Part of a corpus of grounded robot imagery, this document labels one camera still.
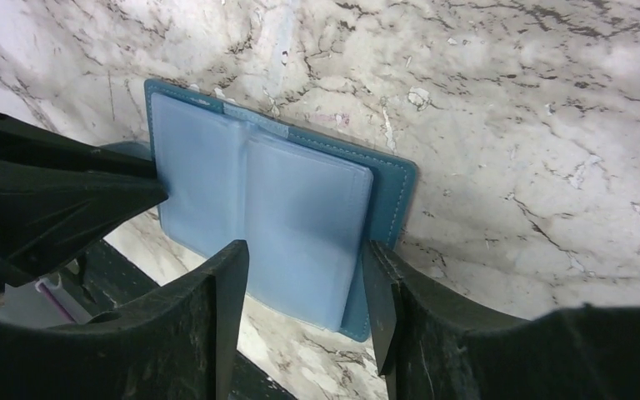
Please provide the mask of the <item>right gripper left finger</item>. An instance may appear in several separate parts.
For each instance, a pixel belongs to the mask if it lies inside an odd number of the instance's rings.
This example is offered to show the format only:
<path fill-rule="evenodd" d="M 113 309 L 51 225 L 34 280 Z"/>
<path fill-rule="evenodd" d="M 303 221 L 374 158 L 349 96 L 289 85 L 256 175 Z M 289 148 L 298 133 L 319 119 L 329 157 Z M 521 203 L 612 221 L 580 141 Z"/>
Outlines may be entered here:
<path fill-rule="evenodd" d="M 199 267 L 85 324 L 0 321 L 0 399 L 225 399 L 249 253 Z"/>

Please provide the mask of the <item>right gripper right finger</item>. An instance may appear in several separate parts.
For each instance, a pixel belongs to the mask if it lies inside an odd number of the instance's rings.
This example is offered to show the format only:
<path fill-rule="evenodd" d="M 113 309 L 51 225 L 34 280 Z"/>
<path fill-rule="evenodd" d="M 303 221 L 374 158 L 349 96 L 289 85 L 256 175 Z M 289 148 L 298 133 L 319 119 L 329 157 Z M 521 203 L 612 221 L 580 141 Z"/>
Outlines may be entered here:
<path fill-rule="evenodd" d="M 454 292 L 380 242 L 363 244 L 362 267 L 391 399 L 640 399 L 640 307 L 527 320 Z"/>

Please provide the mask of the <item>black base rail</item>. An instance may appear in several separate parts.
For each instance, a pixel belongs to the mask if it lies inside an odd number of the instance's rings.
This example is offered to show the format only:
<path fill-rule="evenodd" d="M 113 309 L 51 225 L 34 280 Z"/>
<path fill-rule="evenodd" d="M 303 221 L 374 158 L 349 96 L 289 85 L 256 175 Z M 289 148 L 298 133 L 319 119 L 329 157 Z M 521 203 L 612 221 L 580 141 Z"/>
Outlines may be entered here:
<path fill-rule="evenodd" d="M 156 285 L 112 247 L 90 252 L 146 288 L 117 293 L 114 308 L 60 327 L 83 399 L 288 399 L 237 349 L 248 247 L 230 242 L 191 272 Z"/>

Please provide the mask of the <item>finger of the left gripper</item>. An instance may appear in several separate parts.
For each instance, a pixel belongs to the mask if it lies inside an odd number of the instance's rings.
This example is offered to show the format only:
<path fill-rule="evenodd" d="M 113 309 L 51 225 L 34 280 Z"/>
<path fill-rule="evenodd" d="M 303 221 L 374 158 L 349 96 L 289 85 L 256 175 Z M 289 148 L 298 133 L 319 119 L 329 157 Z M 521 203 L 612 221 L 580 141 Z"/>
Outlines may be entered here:
<path fill-rule="evenodd" d="M 155 178 L 153 162 L 94 147 L 0 113 L 0 160 L 38 168 Z"/>
<path fill-rule="evenodd" d="M 65 266 L 167 197 L 152 162 L 108 150 L 0 159 L 0 282 Z"/>

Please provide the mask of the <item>blue card holder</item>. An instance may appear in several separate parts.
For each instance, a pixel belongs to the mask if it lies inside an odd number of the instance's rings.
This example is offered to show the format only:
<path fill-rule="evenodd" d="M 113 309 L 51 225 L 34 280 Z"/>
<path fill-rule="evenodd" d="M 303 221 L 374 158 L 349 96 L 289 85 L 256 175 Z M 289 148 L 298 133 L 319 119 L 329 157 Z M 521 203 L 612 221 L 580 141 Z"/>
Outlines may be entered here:
<path fill-rule="evenodd" d="M 149 139 L 110 149 L 155 164 L 163 232 L 205 258 L 245 240 L 252 298 L 367 340 L 360 248 L 397 243 L 418 166 L 161 80 L 144 94 Z"/>

